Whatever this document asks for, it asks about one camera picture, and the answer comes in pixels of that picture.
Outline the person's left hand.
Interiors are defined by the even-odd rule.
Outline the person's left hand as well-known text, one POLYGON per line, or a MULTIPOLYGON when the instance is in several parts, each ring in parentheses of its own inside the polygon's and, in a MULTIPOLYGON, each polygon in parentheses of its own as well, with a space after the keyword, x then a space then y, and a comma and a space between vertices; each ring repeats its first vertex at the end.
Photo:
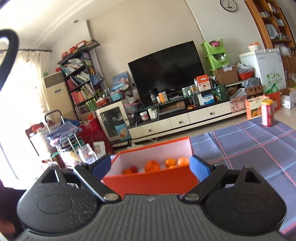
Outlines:
POLYGON ((4 235, 13 235, 16 229, 15 226, 4 219, 0 219, 0 232, 4 235))

